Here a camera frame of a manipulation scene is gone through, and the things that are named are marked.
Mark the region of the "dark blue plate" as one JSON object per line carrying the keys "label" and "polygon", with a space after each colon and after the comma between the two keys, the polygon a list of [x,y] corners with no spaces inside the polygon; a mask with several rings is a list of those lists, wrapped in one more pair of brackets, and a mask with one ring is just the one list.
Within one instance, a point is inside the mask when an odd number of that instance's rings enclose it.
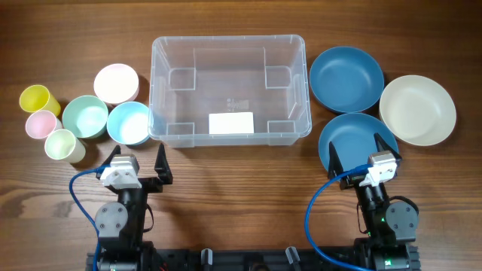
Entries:
{"label": "dark blue plate", "polygon": [[319,54],[310,68],[309,79],[317,101],[341,114],[373,107],[385,87],[378,61],[357,47],[332,47]]}
{"label": "dark blue plate", "polygon": [[319,137],[319,156],[325,169],[328,170],[330,161],[330,142],[335,146],[344,171],[365,164],[368,156],[377,152],[375,133],[398,152],[394,135],[375,117],[363,113],[349,113],[328,122]]}

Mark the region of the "mint green bowl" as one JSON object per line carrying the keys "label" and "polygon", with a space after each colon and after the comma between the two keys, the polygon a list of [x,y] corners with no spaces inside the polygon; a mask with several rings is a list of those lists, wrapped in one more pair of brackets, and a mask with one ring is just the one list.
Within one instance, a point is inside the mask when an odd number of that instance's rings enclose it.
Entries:
{"label": "mint green bowl", "polygon": [[96,96],[79,96],[64,109],[62,122],[65,129],[77,138],[93,139],[106,131],[108,106]]}

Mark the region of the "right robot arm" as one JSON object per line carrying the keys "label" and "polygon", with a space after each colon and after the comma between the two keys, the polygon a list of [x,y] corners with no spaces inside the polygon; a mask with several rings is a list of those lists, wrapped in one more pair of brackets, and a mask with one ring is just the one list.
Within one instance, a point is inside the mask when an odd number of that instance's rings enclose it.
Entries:
{"label": "right robot arm", "polygon": [[346,171],[337,149],[329,147],[328,177],[340,183],[341,190],[353,189],[357,196],[356,211],[362,215],[365,238],[357,238],[353,245],[329,247],[327,254],[336,264],[332,270],[420,270],[416,246],[419,223],[417,205],[404,196],[388,196],[384,184],[396,176],[401,156],[390,147],[379,133],[374,133],[376,152],[368,157],[368,168],[357,166]]}

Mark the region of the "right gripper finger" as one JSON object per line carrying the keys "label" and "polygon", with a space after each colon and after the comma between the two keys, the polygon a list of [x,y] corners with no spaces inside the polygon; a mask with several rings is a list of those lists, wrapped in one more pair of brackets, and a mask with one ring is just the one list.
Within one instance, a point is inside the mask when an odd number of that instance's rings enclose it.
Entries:
{"label": "right gripper finger", "polygon": [[374,141],[376,143],[377,150],[379,152],[389,151],[392,153],[392,155],[396,160],[401,159],[401,155],[395,149],[393,149],[388,143],[386,143],[385,140],[378,132],[374,133]]}
{"label": "right gripper finger", "polygon": [[343,173],[344,170],[333,142],[329,142],[328,147],[329,147],[328,178],[333,179],[339,174]]}

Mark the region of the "light blue bowl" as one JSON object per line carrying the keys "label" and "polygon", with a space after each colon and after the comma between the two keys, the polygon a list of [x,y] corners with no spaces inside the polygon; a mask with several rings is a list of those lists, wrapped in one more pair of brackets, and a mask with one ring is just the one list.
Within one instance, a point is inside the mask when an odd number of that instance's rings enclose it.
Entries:
{"label": "light blue bowl", "polygon": [[140,145],[149,138],[149,109],[140,102],[124,102],[108,116],[107,131],[110,137],[123,145]]}

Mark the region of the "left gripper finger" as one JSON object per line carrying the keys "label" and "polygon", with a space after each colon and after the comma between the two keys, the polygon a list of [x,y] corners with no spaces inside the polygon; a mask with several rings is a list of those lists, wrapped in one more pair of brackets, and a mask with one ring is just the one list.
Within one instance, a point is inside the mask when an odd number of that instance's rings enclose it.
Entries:
{"label": "left gripper finger", "polygon": [[160,144],[157,150],[154,171],[157,173],[157,177],[163,184],[172,184],[173,176],[166,158],[166,151],[163,144]]}
{"label": "left gripper finger", "polygon": [[103,166],[107,166],[111,163],[112,159],[114,158],[115,155],[121,154],[121,147],[119,145],[116,145],[112,152],[109,154],[109,156],[106,158],[106,160],[102,163]]}

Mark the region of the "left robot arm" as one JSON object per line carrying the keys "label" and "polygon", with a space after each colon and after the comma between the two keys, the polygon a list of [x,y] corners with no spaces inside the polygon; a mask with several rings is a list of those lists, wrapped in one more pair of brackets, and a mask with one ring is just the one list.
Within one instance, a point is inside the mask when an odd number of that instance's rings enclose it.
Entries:
{"label": "left robot arm", "polygon": [[154,177],[139,177],[139,163],[133,154],[123,155],[117,145],[96,173],[102,185],[117,195],[117,200],[103,205],[96,213],[98,248],[90,270],[167,270],[166,261],[143,235],[153,227],[145,226],[145,216],[152,214],[150,193],[161,193],[173,176],[160,145],[154,163]]}

